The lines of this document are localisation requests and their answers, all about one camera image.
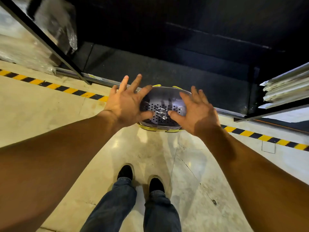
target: floor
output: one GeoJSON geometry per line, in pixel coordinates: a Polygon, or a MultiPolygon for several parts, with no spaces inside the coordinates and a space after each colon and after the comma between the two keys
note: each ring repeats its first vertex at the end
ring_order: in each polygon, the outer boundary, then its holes
{"type": "MultiPolygon", "coordinates": [[[[0,69],[87,92],[108,95],[110,88],[86,85],[1,62],[0,69]]],[[[36,136],[97,114],[105,102],[0,76],[0,146],[36,136]]],[[[250,122],[220,122],[261,134],[309,144],[309,137],[250,122]]],[[[280,168],[309,184],[309,152],[232,134],[280,168]]],[[[137,202],[121,231],[143,231],[144,189],[150,175],[163,179],[179,212],[183,231],[252,231],[225,176],[197,137],[149,132],[133,125],[120,130],[98,152],[38,232],[79,231],[101,197],[111,188],[121,166],[130,162],[137,179],[137,202]]]]}

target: forearm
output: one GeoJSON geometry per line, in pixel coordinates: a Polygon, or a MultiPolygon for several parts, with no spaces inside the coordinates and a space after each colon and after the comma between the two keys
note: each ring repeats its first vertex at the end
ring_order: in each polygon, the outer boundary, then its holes
{"type": "Polygon", "coordinates": [[[301,231],[309,226],[308,185],[220,127],[204,132],[201,139],[218,161],[253,230],[301,231]]]}
{"type": "Polygon", "coordinates": [[[104,111],[1,148],[0,229],[50,213],[117,130],[104,111]]]}

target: person's left hand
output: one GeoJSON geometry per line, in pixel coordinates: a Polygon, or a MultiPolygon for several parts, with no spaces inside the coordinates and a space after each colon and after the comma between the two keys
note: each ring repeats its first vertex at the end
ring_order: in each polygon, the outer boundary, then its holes
{"type": "Polygon", "coordinates": [[[131,86],[127,89],[129,77],[125,76],[118,91],[117,85],[114,85],[111,89],[104,111],[110,111],[115,116],[119,129],[153,117],[152,111],[141,112],[139,110],[141,100],[152,89],[152,85],[147,85],[135,93],[141,82],[141,78],[141,74],[138,74],[131,86]]]}

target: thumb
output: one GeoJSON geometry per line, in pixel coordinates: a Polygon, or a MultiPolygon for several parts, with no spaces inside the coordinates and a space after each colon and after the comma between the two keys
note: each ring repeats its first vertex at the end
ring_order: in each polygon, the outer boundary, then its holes
{"type": "Polygon", "coordinates": [[[141,120],[151,119],[153,116],[154,116],[154,112],[152,111],[141,112],[141,120]]]}
{"type": "Polygon", "coordinates": [[[178,114],[175,111],[168,111],[169,116],[172,118],[172,120],[176,121],[178,124],[182,124],[184,122],[185,117],[178,114]]]}

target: jeans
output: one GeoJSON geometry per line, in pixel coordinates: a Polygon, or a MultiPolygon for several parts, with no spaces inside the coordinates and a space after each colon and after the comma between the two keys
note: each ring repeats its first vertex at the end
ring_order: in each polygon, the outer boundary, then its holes
{"type": "MultiPolygon", "coordinates": [[[[118,178],[112,190],[107,192],[83,225],[81,232],[118,232],[125,217],[135,205],[136,190],[131,179],[118,178]]],[[[180,232],[180,220],[175,207],[163,191],[150,193],[145,203],[145,232],[180,232]]]]}

